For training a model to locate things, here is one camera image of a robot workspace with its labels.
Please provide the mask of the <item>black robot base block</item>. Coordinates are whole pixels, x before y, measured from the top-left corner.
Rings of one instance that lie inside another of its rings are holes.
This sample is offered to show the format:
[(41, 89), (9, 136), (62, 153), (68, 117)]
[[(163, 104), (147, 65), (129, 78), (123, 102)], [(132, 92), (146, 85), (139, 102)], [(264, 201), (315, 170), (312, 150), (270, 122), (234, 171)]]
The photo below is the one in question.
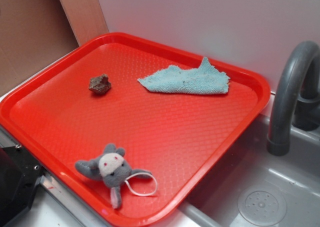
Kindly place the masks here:
[(31, 210), (44, 172), (25, 147), (0, 149), (0, 225), (7, 227)]

